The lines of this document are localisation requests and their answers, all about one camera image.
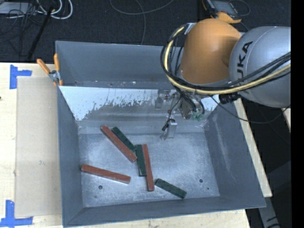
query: red wooden stick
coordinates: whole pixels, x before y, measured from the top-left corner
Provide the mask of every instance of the red wooden stick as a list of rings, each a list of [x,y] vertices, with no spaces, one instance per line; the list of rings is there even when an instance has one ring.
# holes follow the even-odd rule
[[[95,175],[95,176],[111,179],[114,181],[120,181],[123,183],[129,183],[131,181],[131,177],[129,177],[129,176],[119,174],[116,172],[112,172],[112,171],[108,171],[108,170],[104,170],[104,169],[100,169],[100,168],[90,166],[90,165],[85,165],[85,164],[82,165],[81,171]]]
[[[134,162],[137,160],[137,156],[109,129],[107,126],[103,125],[100,129],[109,140],[129,159],[129,161]]]

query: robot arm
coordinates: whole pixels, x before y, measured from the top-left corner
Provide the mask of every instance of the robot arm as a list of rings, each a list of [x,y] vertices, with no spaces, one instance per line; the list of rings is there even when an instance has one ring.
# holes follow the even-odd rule
[[[270,107],[290,106],[291,28],[259,27],[241,35],[219,19],[204,19],[187,28],[173,33],[161,64],[170,82],[188,98],[241,96]],[[182,57],[173,74],[170,51],[174,39],[185,32]]]

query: wooden stick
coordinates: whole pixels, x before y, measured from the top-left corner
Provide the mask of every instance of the wooden stick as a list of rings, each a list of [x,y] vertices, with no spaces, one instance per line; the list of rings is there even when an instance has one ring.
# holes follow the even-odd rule
[[[99,177],[103,177],[103,178],[107,178],[107,179],[111,179],[114,181],[119,181],[122,183],[130,183],[131,181],[131,177],[123,175],[123,174],[119,174],[113,171],[108,171],[108,170],[104,170],[104,169],[100,169],[94,166],[90,166],[90,165],[82,165],[81,166],[81,171],[88,173],[88,174],[92,174],[95,176],[99,176]]]

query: bin floor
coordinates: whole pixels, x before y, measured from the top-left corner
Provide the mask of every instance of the bin floor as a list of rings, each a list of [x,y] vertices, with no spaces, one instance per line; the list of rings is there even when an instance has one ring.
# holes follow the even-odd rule
[[[204,133],[178,133],[165,141],[159,134],[127,137],[133,144],[148,145],[154,181],[166,180],[185,190],[187,198],[219,196]],[[81,164],[131,176],[131,182],[124,184],[82,173],[85,207],[179,199],[158,187],[148,192],[145,177],[138,175],[137,161],[131,163],[102,132],[80,134],[79,146]]]

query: gray bin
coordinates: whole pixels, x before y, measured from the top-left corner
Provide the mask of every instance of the gray bin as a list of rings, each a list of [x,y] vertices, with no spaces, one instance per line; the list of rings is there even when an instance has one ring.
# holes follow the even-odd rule
[[[203,121],[176,113],[175,136],[162,140],[174,91],[160,65],[162,47],[56,41],[64,86],[57,88],[64,227],[265,207],[240,121],[220,107]],[[236,113],[235,106],[225,106]],[[180,199],[145,178],[100,131],[117,126],[147,144],[154,180],[187,191]],[[81,164],[131,176],[129,184],[80,171]]]

